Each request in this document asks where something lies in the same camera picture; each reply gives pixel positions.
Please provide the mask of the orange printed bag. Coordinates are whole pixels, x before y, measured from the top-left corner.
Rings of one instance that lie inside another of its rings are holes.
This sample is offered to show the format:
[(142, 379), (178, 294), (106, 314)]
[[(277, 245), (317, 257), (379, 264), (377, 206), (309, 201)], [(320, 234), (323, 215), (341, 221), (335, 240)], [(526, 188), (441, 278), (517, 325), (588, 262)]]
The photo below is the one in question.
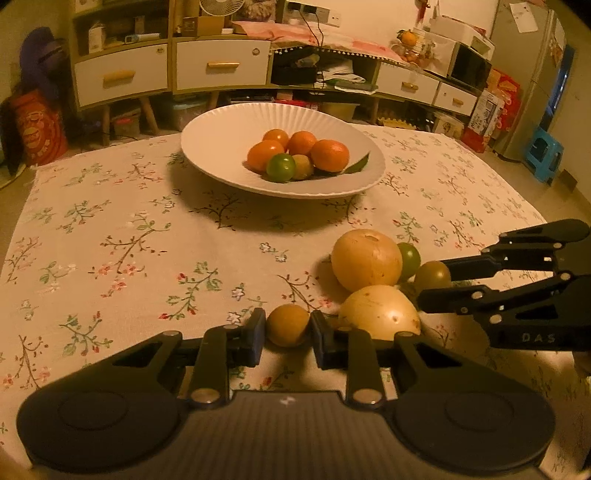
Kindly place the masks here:
[(53, 109), (36, 89), (9, 102), (29, 166), (49, 164), (68, 149), (60, 109)]

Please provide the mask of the small green lime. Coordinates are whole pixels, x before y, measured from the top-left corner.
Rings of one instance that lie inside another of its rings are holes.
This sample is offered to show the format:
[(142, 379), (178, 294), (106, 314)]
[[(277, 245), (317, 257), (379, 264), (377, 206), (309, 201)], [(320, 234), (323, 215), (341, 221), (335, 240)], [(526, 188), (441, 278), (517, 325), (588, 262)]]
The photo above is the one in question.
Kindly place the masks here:
[(296, 175), (296, 161), (290, 154), (276, 154), (266, 163), (266, 177), (278, 183), (290, 182)]

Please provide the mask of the floral tablecloth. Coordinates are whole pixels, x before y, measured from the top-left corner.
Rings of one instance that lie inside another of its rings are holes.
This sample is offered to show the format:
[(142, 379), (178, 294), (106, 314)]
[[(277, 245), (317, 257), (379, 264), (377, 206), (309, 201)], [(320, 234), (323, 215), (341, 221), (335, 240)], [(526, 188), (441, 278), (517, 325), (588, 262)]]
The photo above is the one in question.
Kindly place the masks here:
[(386, 158), (348, 198), (264, 197), (201, 174), (176, 135), (39, 169), (1, 274), (1, 475), (40, 479), (16, 413), (45, 384), (163, 330), (195, 337), (291, 302), (346, 298), (329, 253), (353, 228), (414, 244), (424, 260), (475, 254), (541, 214), (490, 165), (442, 135), (363, 134)]

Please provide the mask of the white desk fan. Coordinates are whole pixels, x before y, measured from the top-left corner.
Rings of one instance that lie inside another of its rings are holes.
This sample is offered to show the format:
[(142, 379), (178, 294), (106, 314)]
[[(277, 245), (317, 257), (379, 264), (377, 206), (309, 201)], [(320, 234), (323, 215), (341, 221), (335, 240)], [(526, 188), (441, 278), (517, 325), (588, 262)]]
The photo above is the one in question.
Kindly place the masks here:
[(226, 20), (242, 8), (243, 3), (243, 0), (200, 0), (197, 35), (221, 34)]

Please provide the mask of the small orange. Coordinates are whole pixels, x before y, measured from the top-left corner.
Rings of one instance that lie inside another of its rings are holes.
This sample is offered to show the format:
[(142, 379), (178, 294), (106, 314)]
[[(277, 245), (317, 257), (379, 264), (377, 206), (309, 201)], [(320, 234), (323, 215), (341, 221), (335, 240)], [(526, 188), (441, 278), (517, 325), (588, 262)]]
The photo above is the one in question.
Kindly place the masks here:
[(281, 129), (271, 129), (264, 133), (263, 140), (273, 140), (280, 143), (283, 149), (287, 148), (287, 144), (290, 141), (290, 135), (286, 131)]
[(283, 146), (273, 140), (263, 140), (249, 149), (246, 155), (245, 166), (259, 174), (266, 173), (266, 163), (276, 154), (284, 152)]
[(309, 131), (297, 131), (287, 142), (287, 152), (290, 155), (308, 155), (311, 149), (314, 148), (315, 143), (318, 142), (317, 137)]

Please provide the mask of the olive green tomato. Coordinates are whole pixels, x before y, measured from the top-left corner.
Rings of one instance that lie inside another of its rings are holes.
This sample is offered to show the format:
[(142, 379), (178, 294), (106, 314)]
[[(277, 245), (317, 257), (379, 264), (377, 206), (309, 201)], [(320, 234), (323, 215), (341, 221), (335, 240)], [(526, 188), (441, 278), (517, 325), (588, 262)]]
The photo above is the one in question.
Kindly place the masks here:
[(443, 289), (452, 286), (452, 277), (446, 264), (441, 261), (424, 263), (416, 272), (414, 287), (417, 293), (430, 289)]

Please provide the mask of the round tan melon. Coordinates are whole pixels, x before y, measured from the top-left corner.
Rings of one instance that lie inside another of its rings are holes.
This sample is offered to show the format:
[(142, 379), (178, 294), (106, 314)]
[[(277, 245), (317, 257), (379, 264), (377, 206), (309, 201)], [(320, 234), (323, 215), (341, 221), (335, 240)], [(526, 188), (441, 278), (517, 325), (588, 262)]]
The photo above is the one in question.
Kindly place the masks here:
[(335, 242), (331, 253), (332, 272), (349, 292), (374, 285), (396, 285), (403, 270), (397, 243), (381, 232), (355, 229)]

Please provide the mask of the long low tv cabinet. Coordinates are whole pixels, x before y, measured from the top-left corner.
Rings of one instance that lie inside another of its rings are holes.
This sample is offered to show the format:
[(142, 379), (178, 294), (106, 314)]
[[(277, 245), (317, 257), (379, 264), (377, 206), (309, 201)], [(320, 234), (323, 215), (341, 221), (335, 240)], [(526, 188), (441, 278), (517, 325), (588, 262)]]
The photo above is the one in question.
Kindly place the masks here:
[(396, 101), (468, 118), (481, 93), (388, 57), (311, 45), (273, 48), (269, 85), (318, 95), (352, 95), (368, 103), (373, 115), (382, 102)]

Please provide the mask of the pale yellow streaked melon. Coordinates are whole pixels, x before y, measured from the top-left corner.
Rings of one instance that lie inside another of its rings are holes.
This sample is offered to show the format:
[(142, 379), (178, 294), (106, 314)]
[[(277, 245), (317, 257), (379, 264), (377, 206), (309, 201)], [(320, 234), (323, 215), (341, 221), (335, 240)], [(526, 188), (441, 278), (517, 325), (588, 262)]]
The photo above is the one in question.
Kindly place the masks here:
[(399, 332), (421, 333), (417, 309), (404, 293), (389, 285), (363, 287), (339, 307), (335, 327), (366, 330), (373, 339), (393, 340)]

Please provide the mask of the microwave oven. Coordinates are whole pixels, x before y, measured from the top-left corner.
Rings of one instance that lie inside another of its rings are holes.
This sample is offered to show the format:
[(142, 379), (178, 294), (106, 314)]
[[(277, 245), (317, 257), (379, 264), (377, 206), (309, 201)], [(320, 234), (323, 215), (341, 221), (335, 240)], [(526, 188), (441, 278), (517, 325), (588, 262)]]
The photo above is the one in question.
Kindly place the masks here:
[(425, 34), (424, 46), (425, 70), (473, 90), (487, 86), (491, 62), (470, 46), (431, 32)]

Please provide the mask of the pink cloth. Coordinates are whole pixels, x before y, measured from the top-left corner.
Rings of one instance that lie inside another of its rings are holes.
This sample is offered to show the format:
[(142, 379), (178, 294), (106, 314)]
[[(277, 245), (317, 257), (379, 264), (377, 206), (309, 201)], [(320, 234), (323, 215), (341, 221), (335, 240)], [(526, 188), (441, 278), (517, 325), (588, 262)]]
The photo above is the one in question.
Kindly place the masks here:
[(398, 64), (406, 64), (406, 61), (399, 54), (387, 46), (339, 33), (338, 30), (329, 26), (233, 21), (232, 27), (235, 28), (235, 32), (245, 34), (250, 39), (270, 41), (274, 48), (307, 45), (355, 52), (387, 59)]

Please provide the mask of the tall wooden shelf cabinet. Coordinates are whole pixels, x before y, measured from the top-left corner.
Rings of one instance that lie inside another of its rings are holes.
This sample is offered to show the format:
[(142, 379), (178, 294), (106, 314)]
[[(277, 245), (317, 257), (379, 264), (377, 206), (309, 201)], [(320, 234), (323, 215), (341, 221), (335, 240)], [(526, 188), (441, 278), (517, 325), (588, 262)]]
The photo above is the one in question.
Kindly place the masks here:
[(112, 110), (136, 99), (159, 133), (150, 98), (171, 89), (172, 1), (70, 1), (69, 51), (77, 110), (98, 109), (103, 142)]

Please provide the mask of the silver refrigerator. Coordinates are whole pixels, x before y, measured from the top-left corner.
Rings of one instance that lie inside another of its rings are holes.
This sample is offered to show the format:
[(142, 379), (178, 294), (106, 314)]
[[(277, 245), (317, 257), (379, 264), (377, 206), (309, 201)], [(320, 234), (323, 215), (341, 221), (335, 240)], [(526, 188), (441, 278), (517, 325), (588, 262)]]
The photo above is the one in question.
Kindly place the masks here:
[(491, 40), (493, 67), (520, 85), (521, 106), (495, 152), (520, 162), (535, 132), (550, 129), (572, 65), (563, 25), (546, 6), (527, 1), (498, 3)]

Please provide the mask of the green leaf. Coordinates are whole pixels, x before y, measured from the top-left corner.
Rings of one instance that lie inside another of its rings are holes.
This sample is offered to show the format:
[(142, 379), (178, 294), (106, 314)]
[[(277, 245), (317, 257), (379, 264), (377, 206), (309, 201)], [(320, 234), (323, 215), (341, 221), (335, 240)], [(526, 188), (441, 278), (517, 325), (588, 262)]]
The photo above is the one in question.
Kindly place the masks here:
[(346, 167), (346, 169), (342, 171), (342, 174), (354, 174), (363, 171), (363, 168), (365, 168), (368, 165), (369, 159), (370, 153), (363, 155), (363, 157), (359, 161), (356, 161), (355, 164)]

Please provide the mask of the purple hat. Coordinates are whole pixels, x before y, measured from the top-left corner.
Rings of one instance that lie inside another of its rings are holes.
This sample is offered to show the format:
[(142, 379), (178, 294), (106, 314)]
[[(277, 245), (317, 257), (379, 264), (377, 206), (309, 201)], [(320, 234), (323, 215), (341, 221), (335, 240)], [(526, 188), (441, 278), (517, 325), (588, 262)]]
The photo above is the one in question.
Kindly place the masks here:
[(56, 38), (49, 27), (35, 28), (22, 43), (19, 62), (24, 91), (38, 89), (48, 100), (59, 97), (59, 85), (69, 73), (64, 39)]

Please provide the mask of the large orange tangerine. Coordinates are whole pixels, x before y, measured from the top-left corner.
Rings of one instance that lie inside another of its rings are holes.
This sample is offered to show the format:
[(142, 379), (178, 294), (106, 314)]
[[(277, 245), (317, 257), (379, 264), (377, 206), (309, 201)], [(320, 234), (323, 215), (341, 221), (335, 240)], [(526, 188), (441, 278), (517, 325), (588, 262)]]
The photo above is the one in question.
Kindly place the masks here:
[(335, 140), (318, 140), (311, 148), (311, 161), (322, 171), (342, 172), (349, 164), (349, 148)]

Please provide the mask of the blue plastic stool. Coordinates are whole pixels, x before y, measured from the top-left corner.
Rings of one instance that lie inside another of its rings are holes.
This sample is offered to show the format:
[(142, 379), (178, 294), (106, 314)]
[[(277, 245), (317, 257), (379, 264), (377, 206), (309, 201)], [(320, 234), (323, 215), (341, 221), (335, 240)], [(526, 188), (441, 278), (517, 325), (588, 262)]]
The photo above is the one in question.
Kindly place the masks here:
[(538, 181), (551, 185), (563, 153), (563, 145), (546, 130), (538, 127), (527, 147), (525, 162)]

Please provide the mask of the white ribbed plate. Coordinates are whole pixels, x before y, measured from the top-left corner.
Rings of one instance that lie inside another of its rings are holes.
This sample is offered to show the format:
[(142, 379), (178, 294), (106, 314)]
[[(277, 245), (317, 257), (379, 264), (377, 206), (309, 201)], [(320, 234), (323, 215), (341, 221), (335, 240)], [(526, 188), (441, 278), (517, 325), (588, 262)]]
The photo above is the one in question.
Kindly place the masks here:
[(185, 126), (180, 145), (208, 177), (273, 197), (346, 197), (376, 186), (386, 173), (380, 148), (355, 126), (280, 103), (209, 111)]

